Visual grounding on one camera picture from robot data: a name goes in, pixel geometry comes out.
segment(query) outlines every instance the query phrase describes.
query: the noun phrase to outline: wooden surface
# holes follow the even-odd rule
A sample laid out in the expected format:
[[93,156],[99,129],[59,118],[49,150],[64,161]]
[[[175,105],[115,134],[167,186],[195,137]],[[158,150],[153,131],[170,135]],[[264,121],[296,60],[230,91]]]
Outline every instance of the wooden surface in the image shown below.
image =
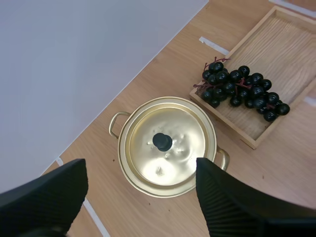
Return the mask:
[[[153,98],[188,98],[205,62],[222,56],[198,39],[204,36],[231,50],[272,6],[266,0],[210,1],[61,155],[64,162],[86,159],[87,198],[112,237],[208,236],[195,191],[159,199],[129,184],[118,163],[118,142],[108,134],[109,122],[116,112],[132,112]],[[218,144],[231,154],[228,173],[315,208],[315,116],[314,107],[300,103],[255,151],[214,120]],[[114,131],[123,123],[119,118]]]
[[[315,85],[311,84],[316,79],[315,26],[315,21],[309,18],[274,7],[227,55],[231,60],[225,62],[225,67],[230,72],[247,65],[250,74],[263,74],[273,83],[269,91],[278,93],[280,99],[293,109]],[[214,109],[197,98],[196,90],[190,93],[192,99],[238,132],[253,149],[284,118],[269,123],[255,109],[230,106],[229,99]]]
[[[57,162],[54,162],[45,172],[47,174],[52,170],[58,168]],[[85,209],[84,206],[81,207],[80,212],[72,223],[69,231],[68,237],[101,237],[101,233],[94,221],[92,220],[90,214]]]

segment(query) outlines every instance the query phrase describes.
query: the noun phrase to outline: pot lid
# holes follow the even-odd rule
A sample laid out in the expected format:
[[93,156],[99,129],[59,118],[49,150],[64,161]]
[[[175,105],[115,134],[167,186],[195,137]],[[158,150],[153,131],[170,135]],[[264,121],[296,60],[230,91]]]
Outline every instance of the pot lid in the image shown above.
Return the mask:
[[195,187],[198,157],[214,160],[215,132],[193,102],[157,98],[126,121],[118,153],[125,176],[136,188],[156,197],[173,197]]

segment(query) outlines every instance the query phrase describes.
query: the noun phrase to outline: wooden tray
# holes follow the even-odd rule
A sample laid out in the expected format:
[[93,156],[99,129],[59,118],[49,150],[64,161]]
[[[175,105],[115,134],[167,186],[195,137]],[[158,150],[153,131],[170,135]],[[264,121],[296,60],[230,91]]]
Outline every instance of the wooden tray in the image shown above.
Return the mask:
[[[272,81],[269,92],[278,93],[293,110],[316,85],[315,32],[315,20],[275,6],[226,56],[231,60],[224,65],[229,72],[247,65],[250,74],[261,73]],[[196,92],[194,88],[190,98],[236,131],[240,139],[253,149],[284,117],[291,116],[290,112],[269,123],[255,109],[244,105],[233,108],[229,99],[215,109]]]

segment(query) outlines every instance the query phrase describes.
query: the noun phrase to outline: white backdrop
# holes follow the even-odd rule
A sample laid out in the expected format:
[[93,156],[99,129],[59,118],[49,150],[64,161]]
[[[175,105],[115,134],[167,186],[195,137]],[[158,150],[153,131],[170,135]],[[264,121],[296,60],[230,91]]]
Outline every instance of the white backdrop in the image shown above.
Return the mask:
[[206,2],[1,0],[0,192],[38,177]]

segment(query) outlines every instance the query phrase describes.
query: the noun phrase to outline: tray rim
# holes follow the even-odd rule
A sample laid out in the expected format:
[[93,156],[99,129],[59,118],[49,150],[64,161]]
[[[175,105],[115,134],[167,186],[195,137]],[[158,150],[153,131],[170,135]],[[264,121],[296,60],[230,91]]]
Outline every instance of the tray rim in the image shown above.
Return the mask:
[[[250,37],[256,33],[260,29],[260,27],[270,18],[273,16],[278,16],[280,18],[283,18],[288,21],[294,21],[296,23],[299,23],[300,25],[312,25],[312,31],[316,31],[316,21],[312,20],[311,18],[305,17],[303,15],[300,15],[298,13],[295,13],[293,11],[281,8],[279,6],[274,6],[259,22],[257,25],[255,25],[254,28],[252,28],[251,31],[249,31],[246,36],[229,52],[228,55],[226,55],[226,58],[230,58],[243,44],[245,44]],[[290,104],[291,108],[294,109],[308,94],[311,89],[316,86],[316,76],[314,79],[311,80],[311,82],[303,89],[303,91],[292,101]],[[284,116],[278,117],[270,126],[263,131],[263,133],[257,138],[253,139],[250,137],[246,132],[244,132],[242,129],[237,127],[233,122],[231,122],[229,119],[227,119],[225,116],[223,116],[220,112],[218,112],[215,108],[211,107],[209,104],[205,103],[197,94],[196,94],[197,88],[193,88],[193,90],[190,92],[189,97],[192,99],[195,103],[197,103],[202,109],[204,109],[207,113],[214,115],[217,119],[219,119],[221,122],[223,122],[225,125],[233,129],[237,134],[239,135],[240,139],[246,143],[248,146],[250,146],[252,149],[256,149],[259,144],[273,131],[273,129],[276,128],[276,126],[282,121]]]

